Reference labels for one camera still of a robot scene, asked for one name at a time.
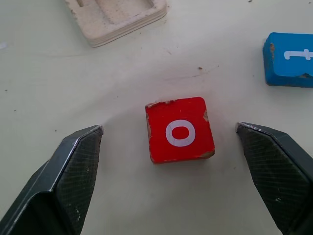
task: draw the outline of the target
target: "red wooden block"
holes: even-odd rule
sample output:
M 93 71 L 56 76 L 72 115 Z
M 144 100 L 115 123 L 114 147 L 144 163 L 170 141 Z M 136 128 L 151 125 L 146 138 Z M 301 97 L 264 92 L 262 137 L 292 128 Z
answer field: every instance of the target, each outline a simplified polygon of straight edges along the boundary
M 201 97 L 146 106 L 150 158 L 153 163 L 205 159 L 215 146 Z

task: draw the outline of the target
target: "white table surface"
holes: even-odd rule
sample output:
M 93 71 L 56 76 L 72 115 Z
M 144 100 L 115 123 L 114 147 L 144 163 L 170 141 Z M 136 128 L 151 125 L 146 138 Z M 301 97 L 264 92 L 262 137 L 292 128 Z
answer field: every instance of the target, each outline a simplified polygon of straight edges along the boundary
M 91 48 L 63 0 L 2 0 L 0 217 L 63 137 L 103 124 L 83 235 L 281 234 L 234 127 L 266 125 L 313 153 L 313 90 L 266 85 L 262 56 L 273 31 L 313 33 L 309 2 L 169 0 L 165 18 Z M 190 96 L 206 101 L 216 154 L 153 165 L 145 104 Z

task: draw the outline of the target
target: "white wooden tray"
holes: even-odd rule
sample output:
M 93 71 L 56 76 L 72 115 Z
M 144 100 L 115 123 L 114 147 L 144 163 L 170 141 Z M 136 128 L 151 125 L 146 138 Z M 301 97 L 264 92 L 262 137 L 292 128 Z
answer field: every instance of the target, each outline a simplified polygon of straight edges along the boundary
M 166 0 L 66 0 L 92 47 L 111 42 L 166 15 Z

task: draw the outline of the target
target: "letter o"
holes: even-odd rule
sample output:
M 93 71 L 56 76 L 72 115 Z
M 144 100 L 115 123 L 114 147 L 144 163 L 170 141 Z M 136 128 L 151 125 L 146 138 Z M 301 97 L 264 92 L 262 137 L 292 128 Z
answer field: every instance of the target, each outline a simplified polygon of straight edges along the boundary
M 189 131 L 189 135 L 186 138 L 181 139 L 181 140 L 175 139 L 174 136 L 172 135 L 172 131 L 177 127 L 186 127 Z M 172 121 L 166 127 L 165 134 L 166 134 L 167 141 L 171 145 L 176 146 L 176 147 L 188 146 L 195 140 L 195 137 L 196 137 L 196 131 L 195 131 L 194 126 L 186 120 Z

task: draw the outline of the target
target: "textured gripper pad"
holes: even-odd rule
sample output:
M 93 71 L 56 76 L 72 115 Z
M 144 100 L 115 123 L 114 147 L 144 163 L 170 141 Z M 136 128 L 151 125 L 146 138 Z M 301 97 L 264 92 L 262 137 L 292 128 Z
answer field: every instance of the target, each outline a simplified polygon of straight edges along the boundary
M 277 227 L 287 235 L 306 206 L 310 181 L 272 137 L 242 126 L 237 132 L 253 182 Z
M 98 132 L 80 140 L 56 187 L 56 197 L 75 235 L 82 231 L 95 185 L 102 135 Z

